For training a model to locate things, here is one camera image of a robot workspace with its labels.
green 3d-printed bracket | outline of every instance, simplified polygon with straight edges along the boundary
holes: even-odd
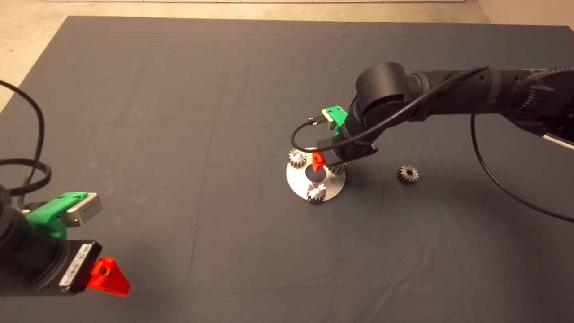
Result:
[[[329,128],[335,131],[335,134],[339,134],[339,129],[343,126],[345,119],[347,118],[347,113],[340,106],[332,106],[325,109],[327,114],[331,117],[327,118],[329,121]]]
[[[62,223],[64,213],[72,205],[85,199],[88,192],[67,192],[60,197],[51,200],[38,209],[28,213],[28,222],[39,226],[52,237],[66,239],[66,226]]]

table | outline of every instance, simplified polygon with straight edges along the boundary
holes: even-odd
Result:
[[[98,192],[104,211],[69,239],[100,242],[132,291],[3,298],[2,321],[568,321],[574,226],[494,186],[468,116],[389,129],[320,206],[290,191],[285,166],[293,128],[348,105],[373,64],[572,65],[573,36],[563,26],[70,17],[22,84],[44,109],[42,160],[54,172],[28,201]],[[572,152],[498,116],[480,116],[477,131],[502,181],[572,214]],[[35,135],[31,109],[13,98],[1,154],[31,156]],[[405,163],[421,171],[412,187],[395,178]],[[24,174],[0,170],[7,187]]]

cable connector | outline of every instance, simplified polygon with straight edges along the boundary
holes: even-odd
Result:
[[[309,118],[309,120],[307,120],[307,123],[310,125],[318,125],[318,124],[324,124],[325,122],[327,122],[327,118],[325,118],[324,115],[320,115],[320,116],[316,116],[316,117],[311,117]]]

concrete floor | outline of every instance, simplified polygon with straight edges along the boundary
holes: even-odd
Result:
[[[314,21],[453,22],[489,24],[532,23],[542,6],[565,7],[571,0],[547,0],[536,10],[523,1],[466,0],[462,3],[125,3],[0,0],[0,79],[19,85],[67,16],[129,16]],[[536,0],[525,0],[536,5]],[[491,13],[494,19],[484,13]],[[0,89],[0,111],[12,93]]]

metal gear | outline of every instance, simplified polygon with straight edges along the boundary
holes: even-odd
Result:
[[[347,166],[349,166],[348,161],[343,163],[343,164],[338,164],[335,166],[328,167],[328,169],[331,171],[331,173],[338,174],[338,173],[344,171],[347,168]]]
[[[307,200],[311,203],[321,203],[327,195],[325,184],[312,183],[307,189]]]
[[[418,169],[411,165],[403,165],[397,171],[398,181],[403,184],[414,184],[416,181],[418,181],[418,175]]]
[[[289,164],[294,168],[301,168],[307,162],[307,154],[296,149],[289,151]]]

